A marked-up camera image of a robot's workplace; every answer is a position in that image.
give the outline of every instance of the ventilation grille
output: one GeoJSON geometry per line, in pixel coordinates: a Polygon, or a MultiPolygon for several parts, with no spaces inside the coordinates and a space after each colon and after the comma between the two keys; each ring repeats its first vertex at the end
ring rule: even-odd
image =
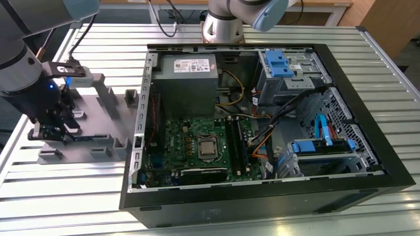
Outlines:
{"type": "Polygon", "coordinates": [[[280,171],[279,171],[279,177],[284,178],[283,175],[287,173],[288,171],[288,165],[283,165],[280,171]]]}
{"type": "Polygon", "coordinates": [[[378,160],[364,142],[359,127],[346,123],[346,120],[352,119],[352,116],[335,88],[331,88],[324,94],[318,93],[308,96],[296,112],[298,116],[303,118],[300,125],[306,138],[315,138],[315,118],[318,114],[324,114],[327,119],[332,121],[339,137],[352,139],[358,145],[358,152],[367,154],[368,163],[371,165],[378,164],[378,160]]]}

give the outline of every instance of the motherboard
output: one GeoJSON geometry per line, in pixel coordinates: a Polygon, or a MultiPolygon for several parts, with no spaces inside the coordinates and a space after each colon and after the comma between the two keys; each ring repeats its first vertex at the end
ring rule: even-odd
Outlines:
{"type": "Polygon", "coordinates": [[[251,158],[248,118],[171,119],[166,150],[150,157],[154,187],[262,179],[260,160],[251,158]]]}

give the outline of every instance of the black computer chassis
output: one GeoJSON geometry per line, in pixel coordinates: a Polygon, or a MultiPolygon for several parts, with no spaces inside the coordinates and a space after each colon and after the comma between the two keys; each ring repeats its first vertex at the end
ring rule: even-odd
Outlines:
{"type": "MultiPolygon", "coordinates": [[[[208,47],[210,44],[148,45],[152,49],[179,48],[180,46],[208,47]]],[[[386,175],[330,179],[312,178],[306,181],[272,182],[256,185],[127,193],[128,159],[120,209],[128,210],[146,227],[163,228],[338,212],[378,195],[395,193],[415,185],[415,181],[327,45],[271,43],[255,45],[212,44],[211,46],[314,48],[355,117],[350,122],[355,122],[360,126],[380,161],[380,165],[372,168],[383,170],[386,175]]]]}

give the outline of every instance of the open computer tower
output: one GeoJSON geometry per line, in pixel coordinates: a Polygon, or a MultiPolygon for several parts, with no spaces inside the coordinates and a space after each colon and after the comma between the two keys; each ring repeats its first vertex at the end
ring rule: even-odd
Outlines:
{"type": "Polygon", "coordinates": [[[326,45],[150,45],[120,209],[148,228],[343,211],[414,179],[326,45]]]}

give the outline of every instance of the yellow wire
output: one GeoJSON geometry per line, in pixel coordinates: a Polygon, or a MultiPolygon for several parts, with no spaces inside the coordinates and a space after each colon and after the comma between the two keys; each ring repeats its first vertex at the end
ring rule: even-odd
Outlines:
{"type": "Polygon", "coordinates": [[[235,101],[235,102],[228,102],[228,103],[218,103],[216,106],[232,106],[235,105],[238,102],[240,102],[244,98],[244,95],[246,95],[246,88],[244,88],[244,85],[242,83],[242,81],[239,80],[239,78],[231,73],[231,71],[227,71],[227,70],[222,70],[224,71],[226,73],[228,73],[234,79],[238,81],[239,85],[242,86],[242,96],[239,97],[239,99],[235,101]]]}

